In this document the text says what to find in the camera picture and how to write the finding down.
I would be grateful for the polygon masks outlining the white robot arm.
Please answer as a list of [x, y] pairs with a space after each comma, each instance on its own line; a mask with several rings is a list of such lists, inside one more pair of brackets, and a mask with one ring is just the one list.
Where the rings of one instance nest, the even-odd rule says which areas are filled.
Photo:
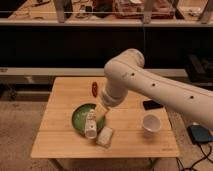
[[213, 130], [213, 91], [153, 74], [144, 64], [143, 54], [133, 48], [110, 59], [104, 66], [107, 81], [100, 93], [101, 104], [118, 106], [131, 90]]

